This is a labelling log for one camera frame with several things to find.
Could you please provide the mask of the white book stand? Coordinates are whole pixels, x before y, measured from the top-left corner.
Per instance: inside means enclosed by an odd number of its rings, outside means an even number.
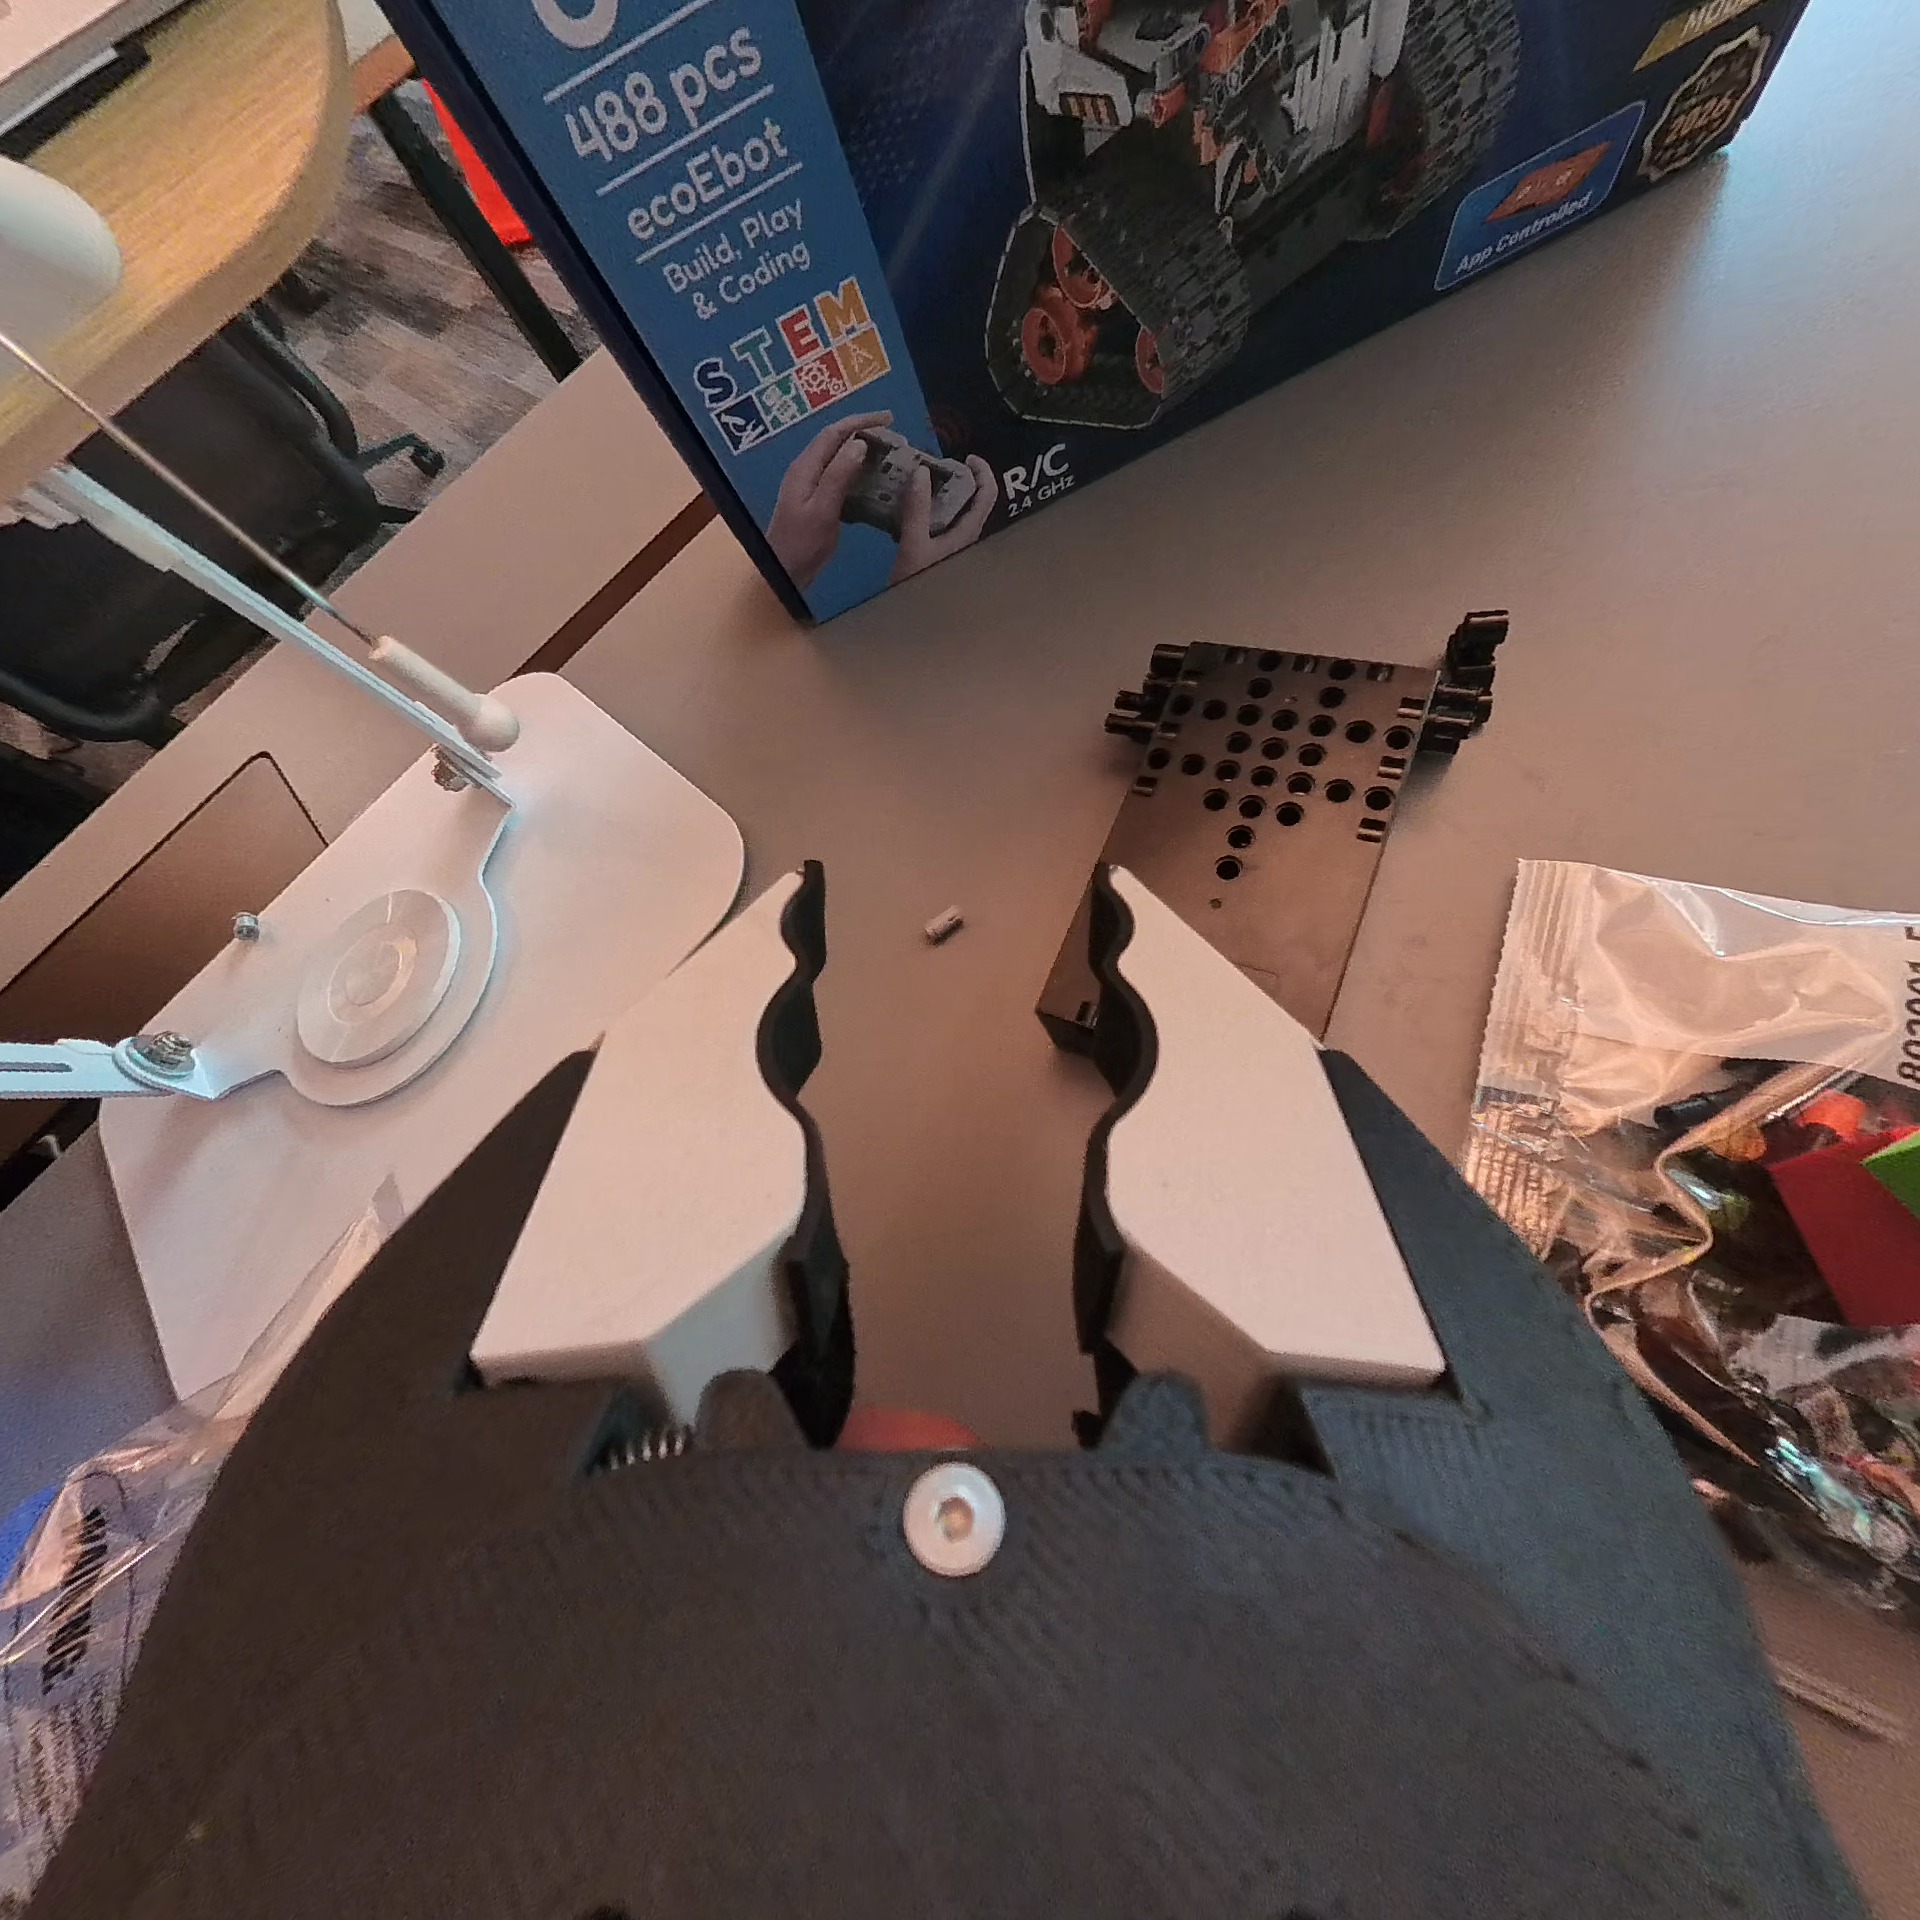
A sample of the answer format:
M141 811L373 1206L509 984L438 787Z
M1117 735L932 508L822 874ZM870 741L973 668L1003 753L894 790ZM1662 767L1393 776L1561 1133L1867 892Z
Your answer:
M308 1268L394 1179L417 1201L517 1093L683 963L732 910L745 839L635 731L553 674L475 692L325 606L301 624L153 516L48 462L2 516L81 523L151 570L293 643L350 686L293 712L308 750L390 716L420 753L275 899L188 873L223 942L161 998L148 923L111 908L104 970L133 1022L108 1043L2 1049L2 1096L103 1104L98 1136L168 1394L225 1377Z

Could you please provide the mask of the clear printed plastic bag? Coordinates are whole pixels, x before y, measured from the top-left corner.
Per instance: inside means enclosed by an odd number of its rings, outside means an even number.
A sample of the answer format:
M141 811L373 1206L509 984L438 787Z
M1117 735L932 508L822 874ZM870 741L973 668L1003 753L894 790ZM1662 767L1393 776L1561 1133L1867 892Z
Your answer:
M104 1755L215 1476L325 1312L398 1231L383 1179L242 1360L2 1523L2 1918L22 1918Z

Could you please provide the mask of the red foam cube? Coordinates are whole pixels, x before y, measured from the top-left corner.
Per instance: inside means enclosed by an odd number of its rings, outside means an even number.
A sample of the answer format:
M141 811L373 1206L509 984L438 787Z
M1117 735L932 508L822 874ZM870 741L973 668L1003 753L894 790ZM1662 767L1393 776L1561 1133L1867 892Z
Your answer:
M1857 1136L1768 1169L1814 1265L1856 1324L1916 1323L1916 1219L1860 1172Z

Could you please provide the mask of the blue toy robot box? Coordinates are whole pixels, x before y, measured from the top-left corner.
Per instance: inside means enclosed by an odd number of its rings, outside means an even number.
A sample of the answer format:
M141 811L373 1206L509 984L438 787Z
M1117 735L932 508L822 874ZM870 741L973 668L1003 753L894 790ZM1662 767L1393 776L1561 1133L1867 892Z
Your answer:
M800 621L1718 153L1805 4L383 4Z

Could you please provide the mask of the white instruction booklet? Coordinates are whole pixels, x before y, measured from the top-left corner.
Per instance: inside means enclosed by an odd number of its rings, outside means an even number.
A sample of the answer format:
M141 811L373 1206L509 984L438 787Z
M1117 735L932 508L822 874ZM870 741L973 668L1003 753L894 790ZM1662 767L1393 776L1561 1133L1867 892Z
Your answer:
M2 129L62 98L170 4L2 4Z

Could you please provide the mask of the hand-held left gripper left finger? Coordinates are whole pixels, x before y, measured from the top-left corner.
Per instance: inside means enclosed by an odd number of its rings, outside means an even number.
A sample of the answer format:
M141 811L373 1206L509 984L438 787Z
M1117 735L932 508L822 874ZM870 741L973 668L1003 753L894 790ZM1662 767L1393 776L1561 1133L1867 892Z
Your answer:
M851 1409L851 1282L805 1087L826 873L782 874L599 1043L471 1346L485 1385L625 1382L693 1425L763 1370L812 1447Z

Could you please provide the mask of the black office chair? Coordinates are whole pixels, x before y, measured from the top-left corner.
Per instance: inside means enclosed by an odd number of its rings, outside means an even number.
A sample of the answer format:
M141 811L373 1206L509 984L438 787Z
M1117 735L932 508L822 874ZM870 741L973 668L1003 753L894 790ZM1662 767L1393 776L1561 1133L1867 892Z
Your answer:
M417 434L363 444L277 320L233 320L119 425L312 583L415 516L376 492L391 457L438 477ZM2 706L62 738L161 747L177 707L264 634L84 523L2 530Z

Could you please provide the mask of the orange plastic object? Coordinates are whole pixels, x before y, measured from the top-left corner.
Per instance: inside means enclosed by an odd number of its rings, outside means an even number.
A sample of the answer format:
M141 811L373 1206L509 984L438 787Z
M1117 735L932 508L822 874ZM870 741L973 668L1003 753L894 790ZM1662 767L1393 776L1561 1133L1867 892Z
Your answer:
M436 112L438 129L448 139L453 166L462 170L462 179L464 179L475 206L479 208L485 223L489 225L494 237L501 237L505 247L527 247L534 243L534 232L527 230L523 215L513 208L513 201L505 200L505 194L501 189L501 184L487 170L485 157L477 153L477 147L467 139L467 135L462 129L462 123L448 112L444 98L429 80L426 80L426 98L429 98L429 107Z

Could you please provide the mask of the clear bag of building parts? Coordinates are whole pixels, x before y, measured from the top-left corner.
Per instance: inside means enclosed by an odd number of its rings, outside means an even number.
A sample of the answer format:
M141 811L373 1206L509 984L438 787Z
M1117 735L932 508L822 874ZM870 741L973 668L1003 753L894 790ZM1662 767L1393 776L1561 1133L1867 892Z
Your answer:
M1530 860L1462 1172L1756 1555L1916 1622L1916 1323L1839 1315L1768 1169L1916 1125L1916 918Z

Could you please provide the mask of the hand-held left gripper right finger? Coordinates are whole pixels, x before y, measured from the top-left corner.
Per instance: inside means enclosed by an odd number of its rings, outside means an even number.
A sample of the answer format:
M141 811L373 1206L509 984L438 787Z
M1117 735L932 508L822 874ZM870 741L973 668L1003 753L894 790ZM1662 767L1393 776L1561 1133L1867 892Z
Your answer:
M1096 1416L1157 1370L1219 1447L1260 1447L1285 1392L1428 1392L1444 1346L1327 1052L1124 866L1092 877L1095 1064L1073 1330Z

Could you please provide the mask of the black perforated building plate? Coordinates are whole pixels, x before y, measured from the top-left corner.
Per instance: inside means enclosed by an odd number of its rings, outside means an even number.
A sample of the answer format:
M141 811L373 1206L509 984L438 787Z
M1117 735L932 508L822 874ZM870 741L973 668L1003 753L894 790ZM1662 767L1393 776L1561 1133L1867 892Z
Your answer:
M1095 860L1315 1035L1421 760L1483 731L1508 612L1470 612L1436 664L1162 639L1103 728L1141 747Z

